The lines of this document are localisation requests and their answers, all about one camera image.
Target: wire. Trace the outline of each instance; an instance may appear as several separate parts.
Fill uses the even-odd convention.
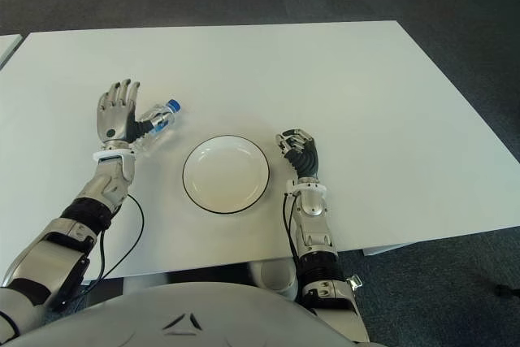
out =
[[[298,264],[298,252],[296,251],[296,247],[293,242],[293,236],[291,235],[291,231],[289,230],[289,226],[287,224],[287,217],[285,215],[285,208],[287,205],[287,197],[288,194],[286,193],[284,195],[284,204],[282,205],[282,216],[284,217],[284,225],[285,225],[285,231],[287,233],[287,238],[289,240],[289,247],[291,248],[291,254],[292,254],[292,260],[294,261],[294,264]],[[294,210],[294,204],[296,203],[296,198],[294,198],[294,202],[292,203],[291,207],[291,218],[293,216],[293,210]]]
[[[141,212],[141,230],[139,231],[139,235],[137,236],[137,239],[134,241],[132,247],[127,251],[127,253],[109,270],[106,272],[106,274],[101,278],[101,280],[104,280],[119,264],[123,262],[124,259],[133,251],[134,248],[136,248],[137,243],[139,243],[139,240],[143,236],[143,231],[145,230],[145,212],[143,211],[143,208],[141,207],[140,203],[130,194],[128,195],[137,205],[139,208],[139,211]]]
[[[296,200],[297,198],[300,196],[300,194],[296,195],[296,197],[294,198],[294,201],[292,201],[292,206],[291,206],[291,215],[289,216],[289,231],[291,232],[291,224],[293,223],[293,212],[294,212],[294,205],[296,205]]]
[[[100,236],[100,239],[99,239],[99,252],[100,252],[100,255],[101,255],[101,267],[100,267],[100,271],[99,271],[99,275],[97,276],[97,279],[91,283],[88,288],[86,290],[84,290],[82,293],[74,296],[73,298],[71,298],[70,300],[67,300],[67,302],[73,302],[79,298],[84,298],[87,294],[89,294],[90,292],[92,292],[92,290],[98,286],[98,284],[100,284],[113,270],[115,270],[115,268],[121,264],[123,262],[124,259],[127,258],[127,256],[134,250],[134,248],[136,248],[136,245],[137,243],[139,243],[139,240],[141,239],[141,237],[143,236],[143,231],[145,230],[145,212],[143,211],[143,208],[141,207],[141,204],[139,203],[138,200],[136,200],[132,195],[128,194],[128,196],[136,203],[137,207],[139,208],[139,211],[141,213],[141,230],[139,231],[139,235],[137,235],[137,239],[134,241],[133,245],[130,247],[130,249],[126,252],[125,255],[123,255],[123,257],[109,270],[107,271],[104,275],[103,273],[105,272],[105,231],[102,231],[101,232],[101,236]],[[75,311],[77,311],[77,309],[79,308],[80,306],[80,303],[82,302],[83,300],[80,300],[77,305],[76,305],[76,308],[75,308]]]

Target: mechanical hand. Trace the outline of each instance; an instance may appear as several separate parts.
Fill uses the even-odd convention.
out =
[[[140,83],[134,82],[130,89],[129,85],[130,79],[123,80],[122,83],[114,83],[99,99],[97,134],[105,145],[121,144],[115,141],[132,144],[153,128],[150,121],[144,123],[136,121],[136,99]]]
[[[298,178],[318,176],[318,151],[309,134],[301,129],[286,130],[276,135],[276,144],[296,170]]]

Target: dark floor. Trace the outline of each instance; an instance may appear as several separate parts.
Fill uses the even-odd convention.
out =
[[[399,21],[520,160],[520,0],[0,0],[0,34],[350,20]],[[374,340],[518,346],[519,302],[497,301],[483,281],[520,285],[519,238],[511,229],[342,259],[366,281]]]

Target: plastic water bottle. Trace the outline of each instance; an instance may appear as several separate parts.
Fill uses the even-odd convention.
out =
[[[146,111],[139,119],[139,122],[150,121],[154,127],[143,137],[134,141],[132,148],[142,154],[149,150],[159,137],[175,122],[175,115],[180,111],[180,104],[171,99],[166,105],[155,105]]]

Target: silver metal arm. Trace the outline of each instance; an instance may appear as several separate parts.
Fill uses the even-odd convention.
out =
[[[152,128],[135,121],[139,84],[128,92],[129,84],[113,84],[98,103],[103,150],[94,154],[93,178],[7,270],[0,288],[0,344],[40,326],[47,308],[60,308],[72,297],[98,235],[110,227],[128,194],[135,162],[130,144]]]
[[[288,226],[296,239],[300,303],[350,340],[369,341],[354,299],[361,281],[356,275],[343,275],[327,225],[327,189],[319,183],[314,139],[301,129],[293,129],[276,135],[276,143],[298,174],[297,181],[288,181],[286,194],[295,202],[289,216],[294,225]]]

